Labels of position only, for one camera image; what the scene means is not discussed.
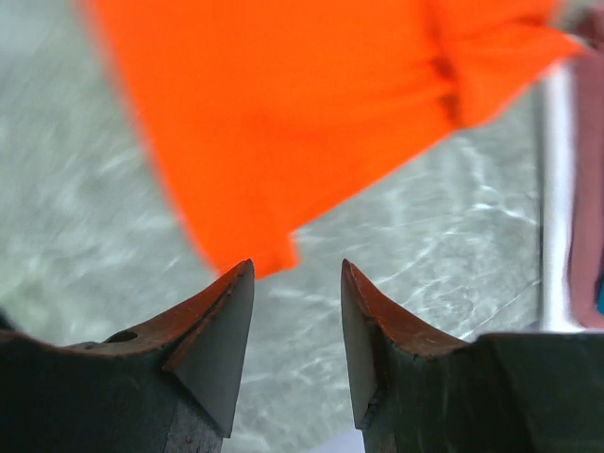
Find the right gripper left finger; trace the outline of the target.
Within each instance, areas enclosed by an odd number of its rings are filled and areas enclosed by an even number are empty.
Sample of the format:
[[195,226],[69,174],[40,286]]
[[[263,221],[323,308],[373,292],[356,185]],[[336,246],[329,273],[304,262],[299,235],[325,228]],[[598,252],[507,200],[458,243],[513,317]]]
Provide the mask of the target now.
[[55,346],[1,320],[5,452],[218,452],[231,435],[254,266],[103,342]]

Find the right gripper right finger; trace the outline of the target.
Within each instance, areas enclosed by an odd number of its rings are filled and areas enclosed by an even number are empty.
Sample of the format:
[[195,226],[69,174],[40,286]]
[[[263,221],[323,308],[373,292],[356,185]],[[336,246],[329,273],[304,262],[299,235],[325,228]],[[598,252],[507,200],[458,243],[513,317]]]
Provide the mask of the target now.
[[354,423],[369,452],[599,452],[603,338],[491,333],[472,343],[341,276]]

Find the orange t shirt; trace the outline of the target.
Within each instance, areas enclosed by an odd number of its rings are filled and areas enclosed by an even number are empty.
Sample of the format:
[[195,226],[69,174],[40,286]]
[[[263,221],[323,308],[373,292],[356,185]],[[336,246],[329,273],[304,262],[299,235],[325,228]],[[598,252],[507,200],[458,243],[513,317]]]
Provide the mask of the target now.
[[219,273],[503,110],[578,44],[556,1],[85,1],[193,243]]

